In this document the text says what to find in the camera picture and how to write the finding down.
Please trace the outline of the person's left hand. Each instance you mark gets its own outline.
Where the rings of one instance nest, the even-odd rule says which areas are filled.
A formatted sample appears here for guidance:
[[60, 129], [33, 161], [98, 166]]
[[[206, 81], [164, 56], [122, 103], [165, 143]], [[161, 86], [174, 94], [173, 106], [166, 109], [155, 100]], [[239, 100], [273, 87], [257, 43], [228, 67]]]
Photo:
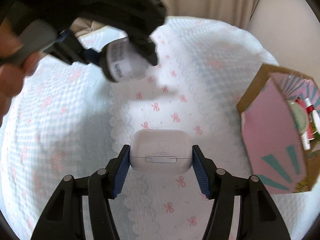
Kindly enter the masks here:
[[[21, 48], [22, 42], [12, 31], [9, 21], [4, 20], [1, 24], [1, 58], [10, 57]], [[25, 78], [35, 73], [40, 59], [41, 53], [35, 52], [25, 60], [22, 66], [14, 64], [1, 65], [1, 119], [8, 113], [12, 99], [20, 94]]]

